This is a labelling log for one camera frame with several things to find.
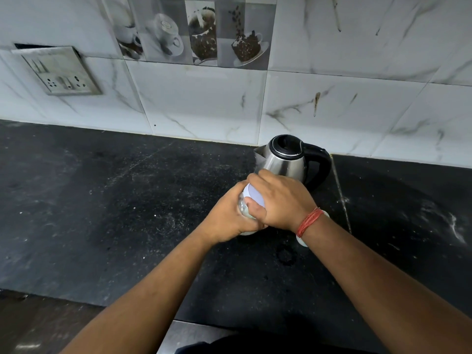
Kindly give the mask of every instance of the kettle lid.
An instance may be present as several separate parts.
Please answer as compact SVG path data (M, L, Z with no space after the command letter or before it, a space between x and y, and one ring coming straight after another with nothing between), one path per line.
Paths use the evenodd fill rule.
M269 148L274 155L286 160L303 157L303 142L293 135L277 135L270 141Z

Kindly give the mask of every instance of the bracelet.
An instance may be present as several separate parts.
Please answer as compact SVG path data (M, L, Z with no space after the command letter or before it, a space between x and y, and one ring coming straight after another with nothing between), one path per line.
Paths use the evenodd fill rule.
M296 235L298 238L302 238L303 233L305 230L310 227L313 222L318 220L318 218L323 214L323 210L319 208L318 206L315 207L315 209L308 214L308 216L305 218L305 220L302 221L300 226L298 226L298 230L296 232Z

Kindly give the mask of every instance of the wall socket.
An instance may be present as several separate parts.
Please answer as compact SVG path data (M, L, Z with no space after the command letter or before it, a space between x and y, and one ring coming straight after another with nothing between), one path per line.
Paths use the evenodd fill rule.
M41 81L45 92L54 96L101 94L97 84L73 47L16 49Z

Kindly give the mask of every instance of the forearm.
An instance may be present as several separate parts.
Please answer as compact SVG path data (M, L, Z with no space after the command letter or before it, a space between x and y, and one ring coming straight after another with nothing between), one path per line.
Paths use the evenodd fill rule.
M129 292L93 319L63 354L155 353L212 243L199 226Z
M393 353L472 352L472 321L326 216L303 236Z

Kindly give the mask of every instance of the black stone counter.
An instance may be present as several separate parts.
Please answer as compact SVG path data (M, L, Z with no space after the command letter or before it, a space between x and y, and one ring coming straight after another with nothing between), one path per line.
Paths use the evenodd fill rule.
M340 188L330 174L318 205L471 315L471 171L334 159ZM253 168L247 146L0 121L0 288L109 305ZM326 268L275 229L216 246L176 319L385 352Z

